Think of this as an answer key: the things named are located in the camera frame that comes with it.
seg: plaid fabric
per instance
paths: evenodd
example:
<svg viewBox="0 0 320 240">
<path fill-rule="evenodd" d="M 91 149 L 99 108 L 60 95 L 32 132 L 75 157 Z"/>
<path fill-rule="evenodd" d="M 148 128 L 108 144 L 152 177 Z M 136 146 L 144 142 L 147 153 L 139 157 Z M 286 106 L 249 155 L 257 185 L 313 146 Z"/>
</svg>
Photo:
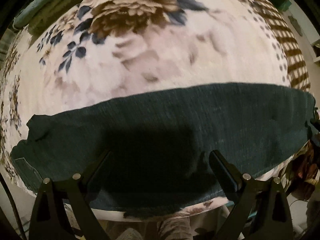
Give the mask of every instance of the plaid fabric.
<svg viewBox="0 0 320 240">
<path fill-rule="evenodd" d="M 303 91 L 309 91 L 310 80 L 301 50 L 297 40 L 287 23 L 277 11 L 277 9 L 268 0 L 242 0 L 249 2 L 253 10 L 259 14 L 267 23 L 267 27 L 273 32 L 273 35 L 279 42 L 275 46 L 280 46 L 287 57 L 288 64 L 284 66 L 287 69 L 287 78 L 291 87 Z"/>
</svg>

